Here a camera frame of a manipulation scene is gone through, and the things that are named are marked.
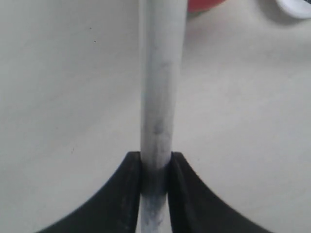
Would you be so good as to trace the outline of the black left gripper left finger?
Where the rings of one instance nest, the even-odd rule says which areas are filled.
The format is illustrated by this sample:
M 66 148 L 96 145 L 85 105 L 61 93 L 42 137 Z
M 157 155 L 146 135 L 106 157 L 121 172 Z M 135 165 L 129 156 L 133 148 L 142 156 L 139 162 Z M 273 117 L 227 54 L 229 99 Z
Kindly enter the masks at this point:
M 128 152 L 106 184 L 87 202 L 43 233 L 134 233 L 141 188 L 138 151 Z

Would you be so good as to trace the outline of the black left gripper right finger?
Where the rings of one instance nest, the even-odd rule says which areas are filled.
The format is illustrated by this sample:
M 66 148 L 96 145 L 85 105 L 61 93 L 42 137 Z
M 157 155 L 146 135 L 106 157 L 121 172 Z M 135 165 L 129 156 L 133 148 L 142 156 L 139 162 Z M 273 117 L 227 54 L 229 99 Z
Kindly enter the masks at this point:
M 265 233 L 214 194 L 184 155 L 171 156 L 168 203 L 174 233 Z

